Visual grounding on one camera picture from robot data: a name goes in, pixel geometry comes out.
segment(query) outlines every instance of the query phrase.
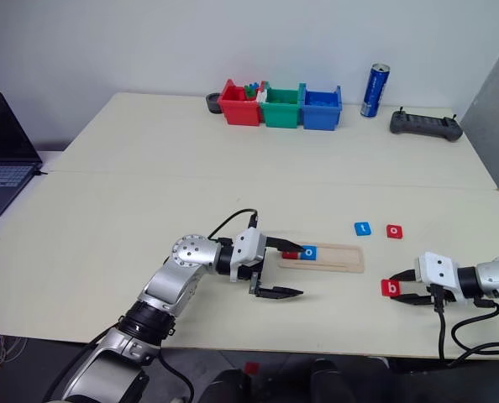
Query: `can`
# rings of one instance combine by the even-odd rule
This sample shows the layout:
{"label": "can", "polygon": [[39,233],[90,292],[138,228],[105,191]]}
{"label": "can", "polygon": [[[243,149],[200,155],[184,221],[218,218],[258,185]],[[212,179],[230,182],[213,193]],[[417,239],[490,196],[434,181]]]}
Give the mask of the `can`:
{"label": "can", "polygon": [[369,82],[365,90],[364,103],[361,105],[361,115],[366,118],[376,116],[378,107],[381,104],[382,93],[386,85],[387,77],[390,75],[390,66],[382,63],[375,63],[370,68]]}

